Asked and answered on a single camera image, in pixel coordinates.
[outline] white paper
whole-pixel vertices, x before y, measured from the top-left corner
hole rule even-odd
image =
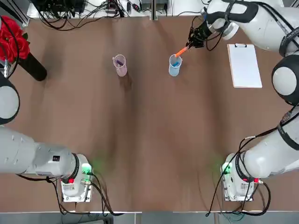
[[[234,87],[262,88],[254,45],[228,44],[228,54]]]

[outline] red rose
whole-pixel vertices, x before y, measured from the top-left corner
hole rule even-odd
[[[7,23],[7,25],[9,26],[9,28],[15,36],[22,36],[23,31],[13,19],[5,15],[2,16],[2,19]],[[12,37],[12,34],[3,22],[1,24],[0,37],[2,37],[3,39],[10,39]]]
[[[0,47],[0,59],[4,61],[7,56],[7,60],[10,63],[12,63],[14,61],[14,54],[13,54],[12,50],[10,49],[8,42],[0,39],[0,44],[2,45],[2,47],[5,50],[5,52],[3,52],[2,47]]]
[[[30,53],[29,43],[23,37],[15,37],[19,45],[19,55],[21,59],[26,59]],[[9,39],[9,47],[15,57],[17,57],[17,46],[13,38]]]

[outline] table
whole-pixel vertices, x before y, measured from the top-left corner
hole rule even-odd
[[[218,166],[242,138],[274,127],[289,106],[271,85],[278,53],[256,49],[262,89],[233,87],[226,44],[250,43],[242,31],[213,52],[189,50],[179,76],[171,77],[169,56],[185,45],[191,20],[102,19],[70,32],[31,21],[31,52],[48,78],[39,83],[17,69],[11,81],[21,110],[8,126],[85,154],[104,176],[114,211],[206,211]],[[128,77],[116,74],[118,53],[127,58]],[[270,210],[299,210],[298,177],[265,180]],[[0,181],[1,212],[58,211],[52,185],[15,175]],[[261,210],[260,196],[245,208]],[[100,197],[94,191],[92,202],[77,210],[101,211]]]

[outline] marker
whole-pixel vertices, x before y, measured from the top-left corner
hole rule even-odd
[[[188,47],[184,47],[183,49],[181,49],[178,53],[176,53],[176,57],[179,57],[181,54],[183,54],[185,51],[187,51],[189,48]]]
[[[123,66],[123,63],[120,62],[119,60],[116,60],[116,62],[117,62],[120,66]]]

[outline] metal bracket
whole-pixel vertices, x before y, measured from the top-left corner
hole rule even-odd
[[[152,3],[151,3],[151,15],[149,17],[150,20],[158,20],[158,17],[157,17],[157,0],[152,0]]]

